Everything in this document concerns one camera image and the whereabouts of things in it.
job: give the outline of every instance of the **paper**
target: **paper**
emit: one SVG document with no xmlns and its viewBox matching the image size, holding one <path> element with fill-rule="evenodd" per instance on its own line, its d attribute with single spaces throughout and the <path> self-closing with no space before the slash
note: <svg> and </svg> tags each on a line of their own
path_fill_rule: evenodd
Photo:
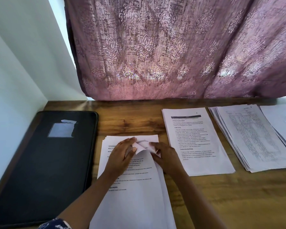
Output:
<svg viewBox="0 0 286 229">
<path fill-rule="evenodd" d="M 189 176 L 235 172 L 205 108 L 162 113 L 170 145 Z"/>
<path fill-rule="evenodd" d="M 260 106 L 260 109 L 286 145 L 286 104 Z"/>
<path fill-rule="evenodd" d="M 246 170 L 286 168 L 286 147 L 257 105 L 210 108 Z"/>
<path fill-rule="evenodd" d="M 132 136 L 107 136 L 102 143 L 98 177 L 103 173 L 108 157 L 118 142 Z M 128 169 L 104 197 L 90 228 L 168 228 L 175 229 L 175 221 L 168 197 L 163 171 L 150 155 L 149 141 L 158 136 L 135 136 L 137 145 L 146 147 L 134 155 Z"/>
<path fill-rule="evenodd" d="M 62 123 L 54 123 L 48 137 L 72 137 L 76 121 L 61 120 Z"/>
</svg>

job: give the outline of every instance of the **purple curtain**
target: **purple curtain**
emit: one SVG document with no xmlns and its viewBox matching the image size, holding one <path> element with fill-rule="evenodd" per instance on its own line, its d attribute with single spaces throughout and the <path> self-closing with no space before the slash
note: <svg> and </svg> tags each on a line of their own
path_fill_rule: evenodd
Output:
<svg viewBox="0 0 286 229">
<path fill-rule="evenodd" d="M 286 96 L 286 0 L 65 4 L 95 100 Z"/>
</svg>

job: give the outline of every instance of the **hand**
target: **hand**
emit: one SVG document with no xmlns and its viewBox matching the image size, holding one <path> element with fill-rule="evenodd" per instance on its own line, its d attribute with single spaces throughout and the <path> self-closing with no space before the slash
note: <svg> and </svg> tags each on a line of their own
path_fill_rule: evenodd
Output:
<svg viewBox="0 0 286 229">
<path fill-rule="evenodd" d="M 163 142 L 150 142 L 149 144 L 158 150 L 157 154 L 161 155 L 159 157 L 155 153 L 151 153 L 154 161 L 161 166 L 165 173 L 172 178 L 186 173 L 174 148 Z"/>
<path fill-rule="evenodd" d="M 136 141 L 137 139 L 135 137 L 125 139 L 119 142 L 112 150 L 104 173 L 109 175 L 109 177 L 114 179 L 114 181 L 127 169 L 133 155 L 137 150 L 136 147 L 132 148 L 130 146 Z"/>
</svg>

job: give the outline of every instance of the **pink curtain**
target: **pink curtain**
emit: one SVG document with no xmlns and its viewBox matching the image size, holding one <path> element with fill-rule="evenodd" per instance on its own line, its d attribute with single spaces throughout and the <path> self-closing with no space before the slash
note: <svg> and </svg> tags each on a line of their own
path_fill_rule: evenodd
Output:
<svg viewBox="0 0 286 229">
<path fill-rule="evenodd" d="M 65 0 L 95 100 L 286 96 L 286 0 Z"/>
</svg>

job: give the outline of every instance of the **curtain fold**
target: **curtain fold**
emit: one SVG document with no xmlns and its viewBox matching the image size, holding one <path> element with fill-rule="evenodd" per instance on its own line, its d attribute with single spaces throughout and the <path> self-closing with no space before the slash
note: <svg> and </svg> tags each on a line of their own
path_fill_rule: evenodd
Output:
<svg viewBox="0 0 286 229">
<path fill-rule="evenodd" d="M 286 0 L 65 5 L 80 84 L 95 100 L 286 95 Z"/>
</svg>

